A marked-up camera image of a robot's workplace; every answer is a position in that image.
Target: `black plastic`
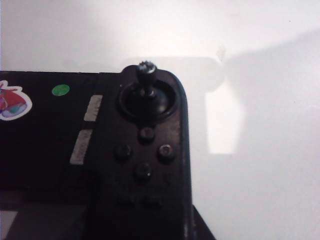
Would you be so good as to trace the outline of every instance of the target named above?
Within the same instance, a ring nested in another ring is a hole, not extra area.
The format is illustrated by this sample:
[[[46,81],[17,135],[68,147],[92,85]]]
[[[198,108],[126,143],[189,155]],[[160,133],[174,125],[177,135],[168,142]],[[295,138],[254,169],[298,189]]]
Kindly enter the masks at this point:
[[[152,86],[155,96],[130,105],[142,83],[135,65],[121,73],[0,71],[0,80],[21,86],[33,103],[23,117],[0,120],[0,210],[87,204],[84,240],[214,239],[195,234],[200,220],[192,206],[185,92],[170,72],[156,70],[153,77],[143,89]],[[70,92],[52,95],[59,84]],[[86,121],[92,95],[103,96],[102,103],[96,121]],[[141,134],[146,127],[153,134]],[[84,165],[73,165],[81,130],[93,133]]]

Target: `cartoon sticker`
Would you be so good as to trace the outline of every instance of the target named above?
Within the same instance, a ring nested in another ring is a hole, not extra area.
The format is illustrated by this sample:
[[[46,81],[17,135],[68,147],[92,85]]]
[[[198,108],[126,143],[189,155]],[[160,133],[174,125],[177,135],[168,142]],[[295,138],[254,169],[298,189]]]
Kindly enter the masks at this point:
[[[28,95],[20,86],[8,86],[6,80],[0,81],[0,119],[11,121],[27,114],[32,108]]]

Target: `round button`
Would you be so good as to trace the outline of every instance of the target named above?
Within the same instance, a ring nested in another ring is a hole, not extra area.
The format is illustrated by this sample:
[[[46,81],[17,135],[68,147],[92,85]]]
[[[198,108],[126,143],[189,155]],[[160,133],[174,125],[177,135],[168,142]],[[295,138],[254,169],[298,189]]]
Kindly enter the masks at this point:
[[[118,161],[124,162],[124,161],[127,161],[131,157],[133,151],[129,145],[119,144],[114,147],[113,153],[114,153],[114,157]]]
[[[151,127],[143,127],[139,130],[138,137],[143,142],[152,142],[155,138],[155,131]]]
[[[149,163],[140,162],[134,168],[134,176],[139,182],[146,182],[150,179],[152,174],[152,169]]]
[[[161,145],[158,148],[158,157],[162,162],[168,163],[175,158],[175,151],[169,144]]]

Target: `sticker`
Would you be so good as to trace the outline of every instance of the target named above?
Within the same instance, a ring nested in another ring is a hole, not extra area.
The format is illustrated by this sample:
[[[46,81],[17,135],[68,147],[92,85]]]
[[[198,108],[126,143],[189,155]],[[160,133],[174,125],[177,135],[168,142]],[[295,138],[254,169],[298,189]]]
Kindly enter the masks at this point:
[[[92,129],[83,129],[79,132],[76,139],[73,152],[70,158],[70,164],[83,165],[87,153],[89,141],[91,139]]]
[[[66,84],[60,84],[52,88],[52,94],[59,97],[66,95],[70,91],[70,87]]]
[[[102,95],[93,95],[90,99],[89,105],[84,115],[84,120],[88,122],[95,122],[100,109]]]
[[[21,118],[32,108],[28,95],[21,86],[8,86],[6,80],[0,81],[0,119],[11,121]]]

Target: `gray strip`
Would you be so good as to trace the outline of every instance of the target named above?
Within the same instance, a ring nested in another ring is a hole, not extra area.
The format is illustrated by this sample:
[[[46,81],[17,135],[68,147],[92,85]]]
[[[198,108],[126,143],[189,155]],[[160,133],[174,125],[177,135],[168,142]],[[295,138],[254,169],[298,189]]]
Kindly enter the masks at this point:
[[[83,129],[79,132],[78,138],[76,139],[73,152],[70,158],[70,164],[72,165],[83,165],[86,152],[88,149],[89,141],[92,134],[92,129]]]
[[[92,95],[89,105],[84,115],[84,120],[87,122],[95,122],[100,109],[102,95]]]

